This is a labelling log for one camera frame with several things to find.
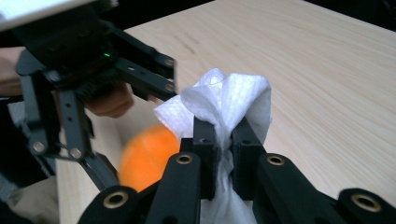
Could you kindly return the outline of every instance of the finger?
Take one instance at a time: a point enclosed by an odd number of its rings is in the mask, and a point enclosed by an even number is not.
[[[119,107],[114,108],[111,111],[106,111],[104,113],[95,113],[95,115],[99,117],[110,117],[113,119],[117,119],[124,115],[128,111],[128,109],[131,108],[132,104],[132,102],[127,102],[124,105],[120,105]]]
[[[126,112],[133,104],[131,93],[125,83],[116,83],[109,94],[91,99],[86,107],[98,116],[115,116]]]

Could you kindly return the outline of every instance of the wooden table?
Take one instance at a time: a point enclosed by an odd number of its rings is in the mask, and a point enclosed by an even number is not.
[[[396,34],[299,0],[217,0],[127,30],[177,60],[180,90],[217,67],[272,85],[269,152],[289,157],[336,198],[363,188],[396,206]],[[136,100],[120,119],[92,116],[93,148],[117,166],[122,146],[157,123]],[[98,193],[77,164],[58,162],[62,223]]]

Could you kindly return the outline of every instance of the black metal bracket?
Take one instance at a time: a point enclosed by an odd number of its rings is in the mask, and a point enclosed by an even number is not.
[[[176,95],[175,60],[100,21],[91,6],[31,22],[13,32],[27,48],[17,72],[31,131],[30,150],[39,156],[77,161],[99,190],[118,185],[116,169],[105,156],[92,151],[94,133],[84,101],[119,81],[129,83],[142,99],[153,95],[165,101]],[[52,96],[55,91],[59,113]],[[59,139],[61,124],[64,143]]]
[[[112,195],[101,192],[79,223],[91,223],[90,218],[96,218],[95,223],[111,220],[116,224],[200,223],[200,200],[212,199],[211,192],[215,191],[214,136],[213,125],[194,120],[194,137],[182,139],[180,152],[169,159],[163,178],[149,188],[149,197],[143,197],[148,199],[145,210],[135,209],[126,214],[128,205],[125,204],[117,208],[113,217],[98,218],[109,214],[109,208],[98,206],[104,203],[103,194]],[[253,201],[257,223],[396,222],[396,209],[367,190],[344,189],[338,200],[317,191],[292,161],[265,152],[246,119],[233,130],[232,137],[233,188],[242,199]],[[122,188],[125,187],[114,187],[114,191]]]

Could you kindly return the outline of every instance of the orange fruit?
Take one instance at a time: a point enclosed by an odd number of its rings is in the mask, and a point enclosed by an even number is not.
[[[162,124],[146,129],[126,145],[121,155],[120,184],[137,192],[154,184],[179,147],[175,135]]]

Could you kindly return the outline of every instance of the crumpled white fabric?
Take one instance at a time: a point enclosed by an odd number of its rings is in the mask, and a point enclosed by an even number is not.
[[[215,68],[197,84],[154,109],[157,118],[180,140],[191,138],[193,117],[215,126],[221,154],[215,198],[201,202],[201,223],[256,223],[253,212],[235,193],[231,132],[246,117],[263,143],[271,122],[271,86],[262,76],[230,74]]]

